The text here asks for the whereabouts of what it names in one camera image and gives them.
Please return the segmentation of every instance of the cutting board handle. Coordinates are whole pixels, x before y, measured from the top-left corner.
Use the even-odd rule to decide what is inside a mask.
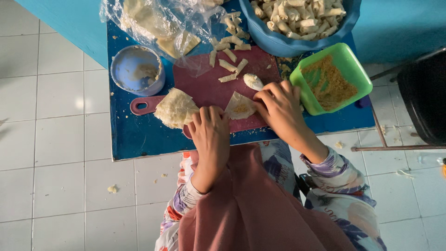
[[[157,110],[157,105],[165,96],[166,95],[136,98],[130,103],[130,110],[135,115],[153,113]],[[138,105],[140,104],[146,104],[147,107],[138,109]]]

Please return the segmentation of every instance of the hand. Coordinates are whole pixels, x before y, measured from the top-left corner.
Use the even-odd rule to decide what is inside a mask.
[[[229,116],[220,107],[211,106],[200,108],[192,120],[187,126],[200,159],[191,182],[199,192],[207,193],[229,159]]]
[[[289,81],[272,82],[254,95],[257,101],[254,104],[282,140],[305,154],[311,162],[321,163],[328,156],[328,148],[305,124],[299,106],[300,93],[300,87],[291,86]]]

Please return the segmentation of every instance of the blue table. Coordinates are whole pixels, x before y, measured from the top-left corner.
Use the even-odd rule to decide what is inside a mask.
[[[231,9],[241,11],[238,1],[227,2],[224,7],[230,10],[229,12],[232,12]],[[244,25],[243,29],[248,31],[245,20],[242,24]],[[107,40],[108,69],[110,69],[112,57],[118,51],[124,47],[138,44],[112,21],[107,22]],[[342,42],[348,44],[356,54],[351,33]],[[209,46],[198,45],[190,52],[190,55],[209,53],[210,50]],[[303,55],[303,58],[316,52],[309,51]],[[162,62],[165,66],[166,80],[164,88],[158,95],[166,95],[169,89],[174,86],[172,63],[165,59],[162,59]],[[194,143],[183,135],[182,130],[168,128],[163,125],[161,120],[155,118],[153,113],[143,116],[134,115],[130,111],[130,103],[138,96],[119,88],[113,81],[110,72],[109,84],[110,93],[113,93],[113,96],[110,96],[110,119],[111,146],[114,161],[195,150]],[[319,116],[311,116],[304,112],[304,119],[316,134],[372,127],[375,125],[371,108],[358,108],[355,104],[351,104],[335,113]],[[272,130],[259,128],[232,134],[231,145],[277,138],[277,135]]]

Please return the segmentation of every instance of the pink hijab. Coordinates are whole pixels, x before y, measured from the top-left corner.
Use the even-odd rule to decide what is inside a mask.
[[[195,169],[196,151],[191,158]],[[328,215],[305,209],[268,177],[258,144],[232,146],[227,166],[182,217],[179,250],[355,250]]]

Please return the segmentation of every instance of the floral shirt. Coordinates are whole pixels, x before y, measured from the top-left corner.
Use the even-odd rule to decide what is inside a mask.
[[[274,140],[260,142],[259,145],[269,177],[301,201],[288,144]],[[304,155],[300,156],[317,186],[308,192],[305,207],[328,214],[357,250],[387,250],[373,209],[376,201],[364,194],[369,189],[364,175],[344,156],[330,147],[328,149],[329,154],[321,164],[313,164]],[[191,164],[189,154],[184,153],[178,173],[178,189],[164,211],[155,251],[178,250],[180,220],[203,196],[190,182],[194,174]]]

